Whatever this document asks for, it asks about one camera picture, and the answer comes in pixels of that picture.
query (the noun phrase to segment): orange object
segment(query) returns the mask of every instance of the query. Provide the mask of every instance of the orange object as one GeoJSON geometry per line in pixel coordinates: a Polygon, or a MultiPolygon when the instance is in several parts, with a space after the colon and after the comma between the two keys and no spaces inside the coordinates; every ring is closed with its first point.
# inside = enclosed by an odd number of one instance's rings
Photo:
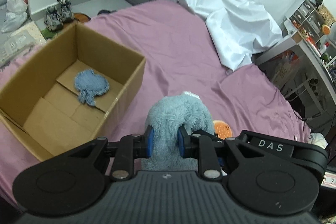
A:
{"type": "Polygon", "coordinates": [[[330,34],[330,27],[327,24],[322,25],[322,32],[326,35],[330,34]]]}
{"type": "Polygon", "coordinates": [[[215,133],[218,135],[218,138],[224,140],[225,138],[232,137],[232,130],[226,122],[215,120],[213,123],[215,127],[215,133]]]}

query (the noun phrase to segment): basket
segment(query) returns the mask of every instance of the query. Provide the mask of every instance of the basket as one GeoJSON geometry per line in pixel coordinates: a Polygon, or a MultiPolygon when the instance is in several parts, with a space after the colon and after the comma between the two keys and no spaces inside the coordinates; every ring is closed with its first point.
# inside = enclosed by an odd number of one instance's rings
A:
{"type": "Polygon", "coordinates": [[[329,27],[335,22],[334,16],[331,14],[331,12],[329,12],[324,4],[320,5],[320,7],[318,8],[318,12],[320,16],[324,19],[325,24],[327,24],[329,27]]]}

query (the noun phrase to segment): cardboard box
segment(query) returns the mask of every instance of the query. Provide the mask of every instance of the cardboard box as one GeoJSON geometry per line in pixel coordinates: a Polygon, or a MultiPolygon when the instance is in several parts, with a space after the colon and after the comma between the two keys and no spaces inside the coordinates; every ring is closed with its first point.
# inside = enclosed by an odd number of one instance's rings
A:
{"type": "Polygon", "coordinates": [[[0,92],[0,119],[39,160],[110,135],[139,90],[145,58],[82,24],[73,24],[37,52],[0,92]],[[77,73],[92,68],[110,90],[81,104],[77,73]]]}

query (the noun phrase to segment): bed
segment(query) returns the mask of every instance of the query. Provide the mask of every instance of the bed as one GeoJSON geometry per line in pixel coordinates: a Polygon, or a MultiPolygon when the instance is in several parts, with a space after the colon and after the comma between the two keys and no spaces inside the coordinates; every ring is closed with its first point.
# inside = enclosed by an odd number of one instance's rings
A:
{"type": "MultiPolygon", "coordinates": [[[[221,65],[207,27],[182,6],[156,0],[93,18],[87,26],[141,52],[147,59],[142,86],[110,141],[143,133],[150,107],[164,96],[188,90],[200,96],[214,120],[227,122],[234,136],[251,130],[307,142],[310,129],[280,91],[254,65],[233,73],[221,65]]],[[[20,56],[0,73],[3,85],[32,54],[20,56]]],[[[15,204],[16,175],[38,161],[0,124],[0,194],[15,204]]]]}

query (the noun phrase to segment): blue plush toy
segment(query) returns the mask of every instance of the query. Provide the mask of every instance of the blue plush toy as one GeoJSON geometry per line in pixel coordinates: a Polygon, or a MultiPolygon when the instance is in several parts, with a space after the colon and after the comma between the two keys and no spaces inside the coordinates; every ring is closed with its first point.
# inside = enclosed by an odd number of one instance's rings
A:
{"type": "Polygon", "coordinates": [[[164,97],[153,105],[146,119],[148,125],[154,129],[154,143],[152,157],[141,161],[143,170],[196,170],[197,160],[180,157],[177,130],[185,125],[188,134],[200,129],[215,132],[208,108],[186,94],[164,97]]]}
{"type": "Polygon", "coordinates": [[[95,106],[95,96],[103,95],[110,89],[109,82],[101,75],[95,74],[92,69],[79,72],[75,77],[75,88],[80,93],[78,100],[89,106],[95,106]]]}

